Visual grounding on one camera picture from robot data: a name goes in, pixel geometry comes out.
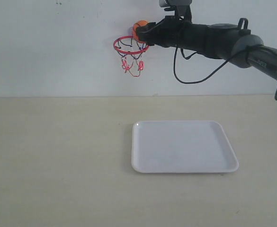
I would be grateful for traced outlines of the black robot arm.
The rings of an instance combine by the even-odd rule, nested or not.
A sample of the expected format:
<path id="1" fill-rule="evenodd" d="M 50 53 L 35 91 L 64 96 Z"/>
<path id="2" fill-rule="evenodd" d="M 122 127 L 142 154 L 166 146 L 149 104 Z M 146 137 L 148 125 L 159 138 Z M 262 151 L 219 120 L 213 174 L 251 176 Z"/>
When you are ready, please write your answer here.
<path id="1" fill-rule="evenodd" d="M 253 35 L 246 18 L 237 25 L 202 25 L 166 16 L 159 23 L 137 27 L 135 33 L 139 41 L 150 46 L 190 50 L 242 69 L 254 67 L 277 81 L 277 49 L 265 46 L 259 36 Z"/>

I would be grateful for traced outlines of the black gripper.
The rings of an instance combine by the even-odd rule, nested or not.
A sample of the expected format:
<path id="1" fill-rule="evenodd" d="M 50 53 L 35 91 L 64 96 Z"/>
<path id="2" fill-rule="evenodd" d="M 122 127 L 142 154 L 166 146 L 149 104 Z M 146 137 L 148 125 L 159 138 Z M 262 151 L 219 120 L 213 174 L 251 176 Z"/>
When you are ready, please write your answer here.
<path id="1" fill-rule="evenodd" d="M 135 32 L 148 46 L 163 48 L 178 47 L 207 56 L 206 42 L 208 25 L 192 24 L 166 16 L 160 22 L 137 21 Z"/>

